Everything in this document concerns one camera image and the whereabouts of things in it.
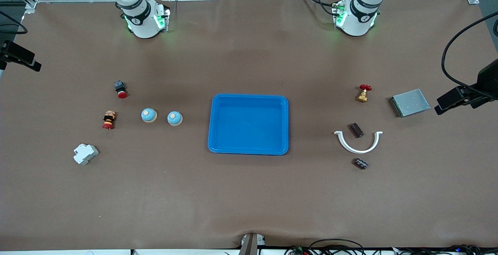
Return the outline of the grey metal box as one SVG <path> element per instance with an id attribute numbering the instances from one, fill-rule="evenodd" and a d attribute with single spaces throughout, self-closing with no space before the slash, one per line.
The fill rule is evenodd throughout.
<path id="1" fill-rule="evenodd" d="M 389 98 L 397 117 L 408 117 L 429 110 L 430 104 L 420 89 L 414 89 Z"/>

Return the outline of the red yellow emergency stop button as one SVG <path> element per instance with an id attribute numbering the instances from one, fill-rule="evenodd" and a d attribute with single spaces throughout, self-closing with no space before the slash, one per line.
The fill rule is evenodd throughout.
<path id="1" fill-rule="evenodd" d="M 108 130 L 114 129 L 114 122 L 116 120 L 116 113 L 112 110 L 107 110 L 103 117 L 102 127 Z"/>

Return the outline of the white circuit breaker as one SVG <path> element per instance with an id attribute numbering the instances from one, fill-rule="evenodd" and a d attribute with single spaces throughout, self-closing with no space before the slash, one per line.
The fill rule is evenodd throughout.
<path id="1" fill-rule="evenodd" d="M 99 154 L 98 149 L 90 144 L 80 144 L 74 149 L 73 159 L 79 165 L 86 165 L 88 162 Z"/>

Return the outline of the blue plastic tray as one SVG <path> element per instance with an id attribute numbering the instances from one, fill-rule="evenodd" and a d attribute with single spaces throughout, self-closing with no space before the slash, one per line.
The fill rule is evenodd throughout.
<path id="1" fill-rule="evenodd" d="M 217 94 L 210 109 L 207 147 L 222 154 L 286 154 L 288 99 L 281 95 Z"/>

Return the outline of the brown table mat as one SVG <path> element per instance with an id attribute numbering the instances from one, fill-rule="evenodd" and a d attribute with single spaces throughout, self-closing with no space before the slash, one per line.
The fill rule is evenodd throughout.
<path id="1" fill-rule="evenodd" d="M 441 55 L 482 17 L 477 5 L 385 0 L 363 37 L 304 0 L 172 9 L 169 32 L 150 40 L 130 34 L 113 3 L 25 16 L 16 42 L 42 69 L 10 64 L 0 79 L 0 250 L 230 248 L 250 232 L 282 246 L 498 246 L 498 102 L 405 118 L 388 102 L 419 88 L 434 106 L 455 86 Z M 361 84 L 372 87 L 365 103 Z M 221 93 L 286 97 L 288 152 L 211 152 Z M 354 154 L 335 131 L 358 150 L 384 134 Z M 82 143 L 99 152 L 86 165 L 73 159 Z"/>

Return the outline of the grey metal clamp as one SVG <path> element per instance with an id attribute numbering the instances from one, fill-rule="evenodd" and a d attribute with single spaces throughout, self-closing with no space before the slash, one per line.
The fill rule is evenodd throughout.
<path id="1" fill-rule="evenodd" d="M 263 255 L 266 237 L 263 234 L 249 233 L 242 237 L 238 255 Z"/>

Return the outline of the white curved plastic bracket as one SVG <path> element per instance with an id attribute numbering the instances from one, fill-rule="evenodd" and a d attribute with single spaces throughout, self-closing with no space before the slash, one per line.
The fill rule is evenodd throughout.
<path id="1" fill-rule="evenodd" d="M 338 141 L 340 142 L 340 144 L 342 145 L 342 147 L 347 150 L 348 152 L 350 153 L 354 153 L 354 154 L 365 154 L 365 153 L 368 153 L 368 152 L 371 152 L 372 150 L 374 150 L 378 143 L 379 143 L 379 140 L 380 140 L 380 136 L 384 134 L 382 131 L 379 131 L 379 132 L 375 132 L 374 133 L 374 139 L 373 139 L 373 142 L 372 142 L 372 145 L 370 148 L 366 149 L 366 150 L 358 150 L 358 149 L 354 149 L 352 148 L 345 140 L 344 138 L 344 135 L 343 135 L 343 132 L 342 131 L 335 131 L 334 132 L 334 135 L 337 136 L 338 138 Z"/>

